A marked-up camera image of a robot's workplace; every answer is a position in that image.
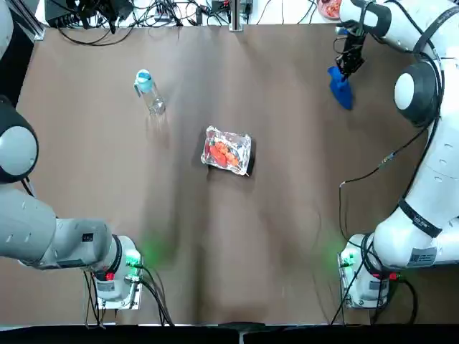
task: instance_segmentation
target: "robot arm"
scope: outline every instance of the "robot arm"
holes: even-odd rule
[[[385,302],[388,287],[387,283],[381,285],[379,295],[382,282],[374,276],[378,271],[459,262],[459,104],[455,92],[459,87],[459,39],[455,34],[459,8],[446,0],[406,0],[400,4],[424,35],[390,0],[383,4],[343,0],[340,9],[340,18],[350,34],[368,32],[396,49],[421,51],[430,57],[407,67],[395,85],[395,105],[413,125],[423,127],[432,122],[440,94],[437,84],[444,83],[440,119],[434,133],[433,125],[429,127],[431,142],[407,195],[373,234],[352,236],[340,254],[341,266],[349,257],[355,263],[341,273],[343,286],[349,287],[352,307],[376,307],[379,297]],[[425,44],[425,37],[434,49]],[[432,63],[439,57],[440,64]],[[438,82],[440,73],[444,80]],[[367,249],[371,244],[366,264],[350,286],[357,266],[364,260],[359,246]]]
[[[48,205],[11,185],[29,175],[38,152],[30,124],[0,98],[0,257],[35,269],[87,269],[106,307],[129,307],[140,295],[140,286],[126,279],[140,274],[127,265],[141,264],[134,243],[113,235],[101,220],[59,219]]]

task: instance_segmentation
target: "bottle cap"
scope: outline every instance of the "bottle cap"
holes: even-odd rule
[[[142,92],[150,92],[153,89],[153,78],[148,70],[139,70],[137,72],[134,88]]]

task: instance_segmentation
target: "red food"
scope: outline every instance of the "red food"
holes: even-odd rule
[[[328,16],[338,18],[340,5],[341,5],[341,0],[335,0],[332,4],[326,6],[325,12],[327,13]]]
[[[233,153],[226,153],[224,155],[227,158],[227,162],[232,165],[232,166],[237,166],[239,165],[239,160],[236,158],[236,156]]]
[[[228,153],[228,147],[223,142],[215,143],[215,147],[217,147],[218,151],[221,154],[225,154],[226,155]]]
[[[217,147],[214,145],[210,146],[210,154],[215,159],[218,165],[221,167],[227,167],[227,158],[224,154],[221,154]]]

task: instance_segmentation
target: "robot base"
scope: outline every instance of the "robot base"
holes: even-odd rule
[[[358,269],[358,265],[342,267],[345,265],[344,260],[341,258],[341,255],[343,253],[338,254],[338,270],[339,270],[339,282],[340,282],[340,287],[341,287],[341,297],[346,294],[349,284],[351,283]],[[356,287],[356,283],[358,279],[359,279],[359,276],[354,280],[351,286],[351,289],[349,290],[349,293],[346,296],[346,300],[344,301],[344,306],[347,308],[354,308],[354,309],[376,308],[377,298],[375,298],[374,300],[365,300],[365,298],[361,296],[361,293],[359,293],[358,288]],[[387,296],[381,296],[381,300],[379,301],[379,306],[381,307],[383,304],[386,303],[386,301],[387,301]]]
[[[127,265],[127,262],[132,262],[132,259],[138,259],[140,262],[141,256],[131,239],[127,236],[119,236],[118,238],[122,247],[120,266],[113,281],[97,281],[98,302],[103,309],[137,310],[141,303],[142,284],[129,282],[125,277],[133,277],[134,280],[141,277],[142,271],[140,269]]]
[[[138,310],[141,305],[142,285],[140,283],[133,283],[127,298],[121,301],[107,301],[98,297],[101,309],[106,310]]]

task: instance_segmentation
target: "plastic water bottle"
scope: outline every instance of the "plastic water bottle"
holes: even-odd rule
[[[152,116],[161,116],[166,111],[166,103],[159,94],[153,78],[148,70],[139,70],[134,81],[134,89],[139,97],[145,101]]]

